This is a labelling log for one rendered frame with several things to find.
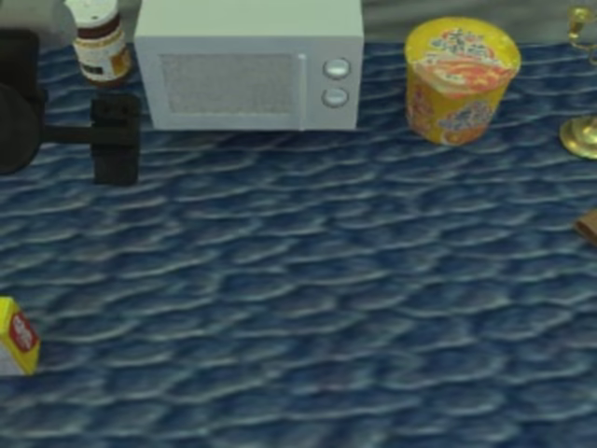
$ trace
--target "gray wall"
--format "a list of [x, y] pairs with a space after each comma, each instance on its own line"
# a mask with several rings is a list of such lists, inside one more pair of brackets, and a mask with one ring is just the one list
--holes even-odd
[[[132, 36], [136, 13], [142, 0], [119, 1], [125, 28], [128, 36]], [[422, 21], [440, 16], [461, 15], [490, 21], [521, 43], [557, 43], [566, 39], [566, 10], [572, 1], [574, 0], [363, 0], [363, 13], [369, 41], [404, 42], [409, 31]], [[597, 6], [597, 0], [576, 2]], [[591, 26], [586, 36], [597, 40], [597, 25]]]

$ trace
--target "microwave door handle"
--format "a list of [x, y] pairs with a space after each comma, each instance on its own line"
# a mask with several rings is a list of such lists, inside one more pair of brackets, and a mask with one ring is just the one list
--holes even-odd
[[307, 114], [307, 56], [300, 53], [298, 59], [298, 128], [305, 129]]

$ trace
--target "white lid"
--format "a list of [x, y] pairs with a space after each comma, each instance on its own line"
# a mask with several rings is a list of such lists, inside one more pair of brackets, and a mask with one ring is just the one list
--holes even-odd
[[118, 0], [66, 0], [79, 28], [98, 28], [118, 14]]

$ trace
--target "microwave window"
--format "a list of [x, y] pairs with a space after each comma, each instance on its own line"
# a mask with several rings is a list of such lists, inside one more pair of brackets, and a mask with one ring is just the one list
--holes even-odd
[[293, 57], [287, 54], [166, 54], [161, 67], [175, 114], [289, 114]]

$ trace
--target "microwave knob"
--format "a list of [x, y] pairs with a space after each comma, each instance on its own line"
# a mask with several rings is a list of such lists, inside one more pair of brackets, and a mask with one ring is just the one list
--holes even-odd
[[329, 89], [324, 91], [323, 100], [327, 107], [342, 107], [348, 103], [348, 91], [344, 89]]
[[345, 59], [327, 61], [324, 65], [324, 73], [330, 79], [344, 79], [350, 75], [351, 65]]

